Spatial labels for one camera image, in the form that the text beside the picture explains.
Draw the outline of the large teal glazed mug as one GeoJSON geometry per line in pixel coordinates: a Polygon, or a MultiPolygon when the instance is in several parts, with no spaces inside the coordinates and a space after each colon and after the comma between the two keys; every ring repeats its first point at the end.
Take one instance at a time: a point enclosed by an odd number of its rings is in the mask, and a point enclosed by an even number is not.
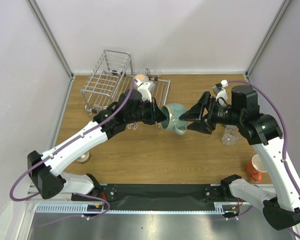
{"type": "Polygon", "coordinates": [[[179,120],[187,110],[180,103],[169,103],[161,108],[166,120],[159,123],[160,127],[167,131],[173,131],[178,135],[184,135],[187,130],[187,121],[179,120]]]}

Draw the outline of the white ribbed ceramic mug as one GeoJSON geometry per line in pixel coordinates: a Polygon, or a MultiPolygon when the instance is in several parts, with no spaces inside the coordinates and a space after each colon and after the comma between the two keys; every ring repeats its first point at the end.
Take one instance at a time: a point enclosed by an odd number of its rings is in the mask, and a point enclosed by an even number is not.
{"type": "Polygon", "coordinates": [[[145,84],[151,93],[154,91],[156,85],[147,75],[137,74],[133,77],[133,79],[137,81],[137,83],[134,84],[135,90],[137,90],[142,84],[145,84]]]}

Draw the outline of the orange mug white inside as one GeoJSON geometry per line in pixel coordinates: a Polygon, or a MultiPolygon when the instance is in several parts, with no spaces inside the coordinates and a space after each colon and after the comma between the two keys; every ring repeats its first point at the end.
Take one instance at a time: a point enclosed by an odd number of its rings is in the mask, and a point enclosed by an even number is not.
{"type": "Polygon", "coordinates": [[[245,170],[255,182],[260,182],[262,180],[263,174],[267,173],[266,167],[264,166],[262,159],[258,154],[254,155],[251,158],[251,160],[246,165],[245,170]]]}

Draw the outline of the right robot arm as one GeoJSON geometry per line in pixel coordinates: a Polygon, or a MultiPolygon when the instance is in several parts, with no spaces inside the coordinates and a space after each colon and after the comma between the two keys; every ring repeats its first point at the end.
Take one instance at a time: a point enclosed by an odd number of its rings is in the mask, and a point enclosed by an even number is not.
{"type": "Polygon", "coordinates": [[[188,130],[209,135],[217,124],[238,127],[260,157],[275,191],[268,192],[234,174],[221,180],[220,195],[225,201],[240,198],[248,202],[262,211],[275,230],[283,230],[300,223],[300,178],[287,153],[284,125],[260,112],[259,94],[255,87],[237,85],[231,89],[231,104],[222,106],[206,91],[179,119],[190,122],[188,130]]]}

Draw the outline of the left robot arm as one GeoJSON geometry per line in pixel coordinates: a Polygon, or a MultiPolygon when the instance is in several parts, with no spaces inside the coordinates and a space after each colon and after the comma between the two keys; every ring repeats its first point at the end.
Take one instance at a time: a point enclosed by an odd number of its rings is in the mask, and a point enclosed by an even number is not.
{"type": "Polygon", "coordinates": [[[100,194],[96,178],[88,173],[66,173],[65,168],[93,147],[123,132],[129,124],[154,125],[166,119],[154,98],[143,100],[139,91],[127,90],[72,137],[43,153],[35,150],[29,153],[29,177],[43,199],[65,192],[83,194],[88,200],[95,200],[100,194]]]}

